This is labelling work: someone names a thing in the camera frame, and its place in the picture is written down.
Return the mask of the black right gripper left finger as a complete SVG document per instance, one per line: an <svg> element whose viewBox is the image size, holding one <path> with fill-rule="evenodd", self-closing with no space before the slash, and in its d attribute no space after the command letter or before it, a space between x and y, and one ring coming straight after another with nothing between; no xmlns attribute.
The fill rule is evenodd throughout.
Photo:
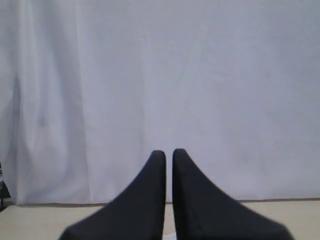
<svg viewBox="0 0 320 240"><path fill-rule="evenodd" d="M61 240L160 240L166 207L166 155L154 150L114 200L68 226Z"/></svg>

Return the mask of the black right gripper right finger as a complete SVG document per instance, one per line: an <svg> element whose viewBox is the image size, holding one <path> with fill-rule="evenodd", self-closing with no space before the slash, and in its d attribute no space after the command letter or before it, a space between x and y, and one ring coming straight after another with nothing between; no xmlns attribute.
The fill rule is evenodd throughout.
<svg viewBox="0 0 320 240"><path fill-rule="evenodd" d="M172 155L172 206L178 240L292 240L287 227L228 196L185 149Z"/></svg>

